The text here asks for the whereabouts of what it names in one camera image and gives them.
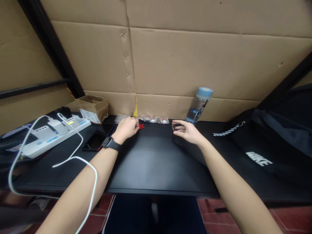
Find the black desk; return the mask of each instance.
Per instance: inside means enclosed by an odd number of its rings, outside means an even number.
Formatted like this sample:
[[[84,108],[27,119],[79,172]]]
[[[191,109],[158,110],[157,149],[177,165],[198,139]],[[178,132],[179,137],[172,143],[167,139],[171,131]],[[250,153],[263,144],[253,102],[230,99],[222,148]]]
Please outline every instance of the black desk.
[[[114,118],[109,116],[104,122],[112,123]],[[203,164],[202,154],[195,145],[173,135],[171,124],[142,123],[145,128],[124,143],[106,192],[219,197],[212,177]],[[312,201],[309,192],[264,173],[229,139],[213,137],[212,133],[226,130],[227,123],[198,122],[196,127],[263,200]],[[80,132],[84,143],[98,128],[99,125],[92,124]],[[75,135],[57,145],[28,173],[15,181],[15,188],[18,191],[41,193],[64,191],[85,164],[71,160],[57,168],[52,168],[52,165],[67,159],[79,142],[80,137]],[[75,154],[87,161],[94,155],[94,152],[81,150]]]

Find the nike bag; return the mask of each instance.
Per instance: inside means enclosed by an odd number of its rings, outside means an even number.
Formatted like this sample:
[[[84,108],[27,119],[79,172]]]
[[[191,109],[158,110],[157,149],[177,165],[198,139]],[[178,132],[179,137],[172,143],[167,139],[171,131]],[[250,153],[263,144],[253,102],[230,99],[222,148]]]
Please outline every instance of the nike bag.
[[[227,136],[257,166],[312,190],[312,84],[290,90],[266,110],[247,110],[230,125]]]

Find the water bottle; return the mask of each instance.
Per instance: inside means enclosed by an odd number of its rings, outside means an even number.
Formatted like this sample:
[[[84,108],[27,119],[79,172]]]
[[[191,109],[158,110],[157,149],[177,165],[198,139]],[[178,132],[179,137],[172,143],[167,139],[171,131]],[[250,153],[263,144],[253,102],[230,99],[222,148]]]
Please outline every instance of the water bottle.
[[[209,101],[213,90],[206,87],[199,87],[197,93],[193,99],[191,108],[189,109],[188,115],[186,116],[185,121],[196,124],[199,117],[202,114],[207,102]]]

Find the smartwatch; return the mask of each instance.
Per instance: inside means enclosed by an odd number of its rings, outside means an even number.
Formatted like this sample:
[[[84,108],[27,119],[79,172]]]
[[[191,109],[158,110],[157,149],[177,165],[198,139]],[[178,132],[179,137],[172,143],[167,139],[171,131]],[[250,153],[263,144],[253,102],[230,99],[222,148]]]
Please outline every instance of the smartwatch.
[[[121,145],[116,143],[114,141],[114,139],[111,136],[109,136],[109,137],[106,137],[105,140],[103,141],[102,147],[103,148],[112,148],[114,150],[119,151],[119,149],[121,148]]]

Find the watch strap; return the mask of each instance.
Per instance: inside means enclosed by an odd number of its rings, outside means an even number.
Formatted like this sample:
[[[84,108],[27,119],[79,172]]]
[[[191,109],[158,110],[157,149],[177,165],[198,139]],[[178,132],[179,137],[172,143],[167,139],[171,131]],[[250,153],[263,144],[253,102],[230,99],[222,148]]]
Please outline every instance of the watch strap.
[[[121,148],[121,145],[115,142],[113,138],[111,138],[110,142],[104,148],[112,148],[114,150],[119,151]]]

